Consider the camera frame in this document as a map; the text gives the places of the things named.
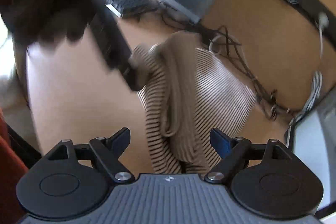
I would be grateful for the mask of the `white glass PC case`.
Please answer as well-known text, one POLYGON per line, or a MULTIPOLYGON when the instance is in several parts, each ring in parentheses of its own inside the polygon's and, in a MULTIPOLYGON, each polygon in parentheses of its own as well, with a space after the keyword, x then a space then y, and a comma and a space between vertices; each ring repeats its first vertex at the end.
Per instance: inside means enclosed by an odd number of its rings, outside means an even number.
POLYGON ((335 89, 288 129, 286 141, 323 185, 315 216, 323 223, 335 223, 335 89))

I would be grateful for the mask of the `striped beige sweater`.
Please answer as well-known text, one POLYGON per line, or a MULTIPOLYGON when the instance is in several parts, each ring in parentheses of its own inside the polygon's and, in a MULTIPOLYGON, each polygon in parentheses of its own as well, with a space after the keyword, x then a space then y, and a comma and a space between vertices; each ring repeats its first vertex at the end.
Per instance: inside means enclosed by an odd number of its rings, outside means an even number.
POLYGON ((139 99, 156 173, 207 173, 220 162, 210 143, 217 128, 234 138, 253 109, 254 92, 204 49, 199 34, 179 31, 152 47, 137 46, 139 99))

